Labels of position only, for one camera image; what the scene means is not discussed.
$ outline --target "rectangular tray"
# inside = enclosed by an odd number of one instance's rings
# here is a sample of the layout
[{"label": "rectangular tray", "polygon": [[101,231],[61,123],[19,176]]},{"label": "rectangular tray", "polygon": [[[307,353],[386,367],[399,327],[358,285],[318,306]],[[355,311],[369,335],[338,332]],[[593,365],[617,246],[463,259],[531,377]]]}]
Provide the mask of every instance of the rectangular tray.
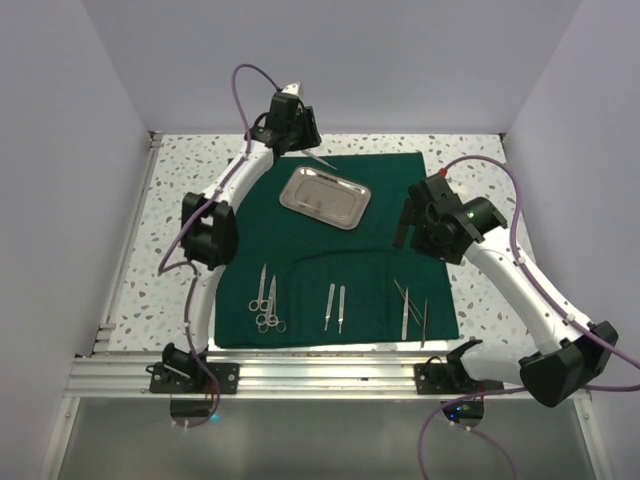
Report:
[{"label": "rectangular tray", "polygon": [[371,190],[312,167],[298,167],[280,194],[280,203],[342,230],[354,229],[364,214]]}]

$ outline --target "white wall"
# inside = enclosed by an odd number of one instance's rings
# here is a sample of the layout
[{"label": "white wall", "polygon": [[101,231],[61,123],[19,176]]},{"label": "white wall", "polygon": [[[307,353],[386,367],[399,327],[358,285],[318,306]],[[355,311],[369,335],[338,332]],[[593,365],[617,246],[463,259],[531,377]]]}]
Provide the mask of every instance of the white wall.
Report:
[{"label": "white wall", "polygon": [[37,478],[146,132],[79,0],[0,2],[0,478]]},{"label": "white wall", "polygon": [[[238,132],[229,75],[302,80],[323,132],[505,132],[580,0],[83,0],[148,129]],[[270,86],[252,72],[255,117]]]},{"label": "white wall", "polygon": [[[640,357],[640,3],[584,0],[506,138],[536,257]],[[640,383],[617,358],[598,384]],[[595,396],[619,478],[638,478],[640,397]]]}]

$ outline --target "robotic arm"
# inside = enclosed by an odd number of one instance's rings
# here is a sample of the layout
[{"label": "robotic arm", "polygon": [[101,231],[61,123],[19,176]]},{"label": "robotic arm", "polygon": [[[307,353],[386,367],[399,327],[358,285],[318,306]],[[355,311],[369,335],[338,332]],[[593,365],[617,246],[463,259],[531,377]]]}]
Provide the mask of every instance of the robotic arm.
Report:
[{"label": "robotic arm", "polygon": [[[215,309],[216,289],[226,265],[238,247],[235,211],[255,182],[277,159],[289,151],[320,144],[311,107],[301,100],[300,84],[291,84],[274,94],[264,127],[258,122],[250,130],[251,151],[246,143],[221,177],[202,193],[189,193],[182,204],[182,224],[215,198],[211,206],[182,238],[190,261],[205,264],[208,271],[198,278],[190,302],[191,335],[196,353],[208,346],[209,323]],[[527,326],[538,352],[532,356],[515,347],[471,340],[447,355],[446,364],[427,363],[425,376],[447,382],[456,391],[466,391],[474,381],[496,380],[524,385],[542,404],[555,406],[598,376],[609,352],[571,327],[531,285],[520,266],[526,262],[531,274],[551,297],[573,315],[573,321],[615,345],[618,335],[608,323],[592,323],[571,305],[521,252],[514,262],[507,222],[485,198],[463,203],[445,176],[438,173],[409,188],[393,244],[402,247],[410,227],[415,227],[411,248],[417,253],[459,264],[463,257],[476,265],[497,286]],[[189,351],[182,334],[163,352],[163,366],[182,376],[196,371],[188,366]]]}]

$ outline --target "white speckled table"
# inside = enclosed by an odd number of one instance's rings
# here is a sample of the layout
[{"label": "white speckled table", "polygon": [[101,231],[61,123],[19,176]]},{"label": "white speckled table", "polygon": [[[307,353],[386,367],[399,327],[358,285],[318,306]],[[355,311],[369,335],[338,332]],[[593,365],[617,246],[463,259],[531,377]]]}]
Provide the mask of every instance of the white speckled table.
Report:
[{"label": "white speckled table", "polygon": [[[163,137],[124,281],[111,311],[110,321],[115,328],[108,351],[160,351],[182,328],[181,315],[190,272],[170,272],[158,278],[158,262],[178,231],[183,195],[208,186],[237,153],[241,138],[241,135]],[[422,152],[428,172],[465,154],[483,154],[505,161],[497,135],[324,135],[322,145],[314,153],[322,156],[416,151]],[[513,188],[498,168],[470,162],[452,169],[449,177],[463,198],[484,195],[505,217],[510,219],[513,215]],[[522,225],[519,241],[532,255],[526,228]],[[448,347],[475,336],[535,351],[525,326],[477,268],[464,263],[449,265],[448,270],[461,339],[450,342]],[[404,351],[415,350],[418,345],[405,342],[338,347],[340,350]]]}]

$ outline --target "green cloth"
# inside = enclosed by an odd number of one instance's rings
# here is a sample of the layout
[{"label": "green cloth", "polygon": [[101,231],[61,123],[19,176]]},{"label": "green cloth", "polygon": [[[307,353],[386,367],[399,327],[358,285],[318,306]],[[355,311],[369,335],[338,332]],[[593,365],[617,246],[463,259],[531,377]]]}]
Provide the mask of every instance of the green cloth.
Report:
[{"label": "green cloth", "polygon": [[[306,158],[282,158],[251,189],[237,212],[240,246],[216,295],[215,343],[222,348],[283,348],[398,342],[403,300],[393,279],[422,311],[429,300],[428,339],[458,338],[446,265],[391,246],[407,187],[424,178],[422,155],[334,156],[332,171]],[[371,190],[353,230],[340,230],[283,207],[279,195],[300,165],[311,165]],[[277,314],[284,333],[258,332],[249,302],[258,296],[267,264],[264,298],[276,275]],[[336,284],[329,329],[324,331],[329,285]],[[346,287],[344,323],[338,334],[340,286]],[[409,315],[407,340],[420,340],[422,322]]]}]

